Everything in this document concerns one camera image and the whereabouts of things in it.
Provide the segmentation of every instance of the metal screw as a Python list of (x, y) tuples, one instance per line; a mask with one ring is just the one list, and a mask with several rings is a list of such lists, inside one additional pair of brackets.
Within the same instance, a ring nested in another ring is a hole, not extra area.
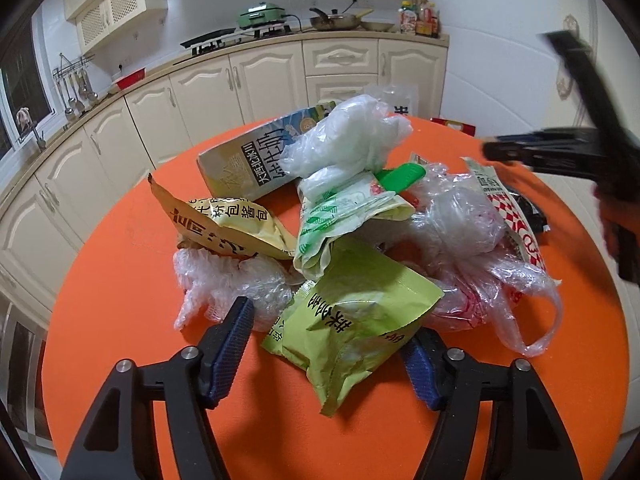
[(531, 363), (526, 359), (516, 359), (516, 368), (521, 372), (528, 372), (531, 370)]
[(129, 359), (123, 359), (116, 364), (116, 370), (122, 374), (131, 370), (132, 365), (133, 363)]
[(462, 361), (465, 358), (465, 352), (460, 348), (449, 348), (447, 357), (452, 361)]
[(182, 349), (180, 352), (180, 356), (183, 359), (193, 359), (198, 355), (198, 347), (197, 346), (187, 346)]

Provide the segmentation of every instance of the round table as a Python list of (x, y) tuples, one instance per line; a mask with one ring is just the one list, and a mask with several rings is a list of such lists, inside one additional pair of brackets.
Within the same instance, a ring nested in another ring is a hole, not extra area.
[[(411, 152), (463, 172), (460, 156), (482, 161), (480, 142), (450, 128), (411, 118), (412, 135), (390, 158), (393, 167)], [(243, 133), (242, 126), (203, 142), (156, 171), (155, 178), (183, 200), (210, 196), (198, 168), (199, 152)], [(535, 201), (551, 231), (542, 254), (551, 276), (562, 280), (564, 320), (547, 352), (532, 360), (574, 444), (585, 480), (600, 479), (618, 440), (628, 388), (625, 320), (600, 253), (568, 207), (526, 169), (498, 165), (505, 184)], [(292, 184), (258, 200), (298, 232), (300, 204)], [(196, 344), (204, 318), (173, 329), (182, 303), (172, 254), (176, 231), (146, 181), (127, 193), (82, 247), (53, 309), (42, 382), (50, 431), (65, 461), (85, 413), (113, 365), (160, 362)], [(550, 325), (545, 301), (525, 298), (515, 309), (526, 342)], [(437, 413), (415, 397), (402, 361), (394, 355), (358, 384), (333, 418), (305, 374), (259, 347), (247, 345), (230, 395), (209, 413), (233, 480), (411, 479)], [(516, 354), (491, 326), (443, 334), (477, 360), (508, 365)], [(158, 448), (166, 480), (178, 478), (164, 406), (155, 406)], [(481, 475), (490, 423), (484, 402), (466, 478)]]

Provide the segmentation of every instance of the green plastic wrapper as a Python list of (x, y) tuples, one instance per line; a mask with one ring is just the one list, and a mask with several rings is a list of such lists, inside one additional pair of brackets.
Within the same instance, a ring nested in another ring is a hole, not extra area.
[(443, 292), (429, 280), (362, 242), (343, 236), (317, 282), (308, 281), (262, 343), (306, 371), (332, 416), (420, 327)]

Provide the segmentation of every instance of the green plastic object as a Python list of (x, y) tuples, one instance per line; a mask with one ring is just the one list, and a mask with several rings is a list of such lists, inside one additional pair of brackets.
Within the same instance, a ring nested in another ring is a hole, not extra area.
[(375, 177), (386, 191), (400, 193), (426, 174), (427, 171), (420, 164), (406, 162), (394, 170), (379, 171)]

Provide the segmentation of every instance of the yellow wrapper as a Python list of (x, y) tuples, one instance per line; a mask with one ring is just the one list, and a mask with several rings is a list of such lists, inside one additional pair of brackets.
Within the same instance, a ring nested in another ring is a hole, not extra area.
[(177, 199), (149, 174), (151, 193), (184, 237), (223, 256), (257, 253), (291, 260), (296, 239), (277, 217), (244, 198)]

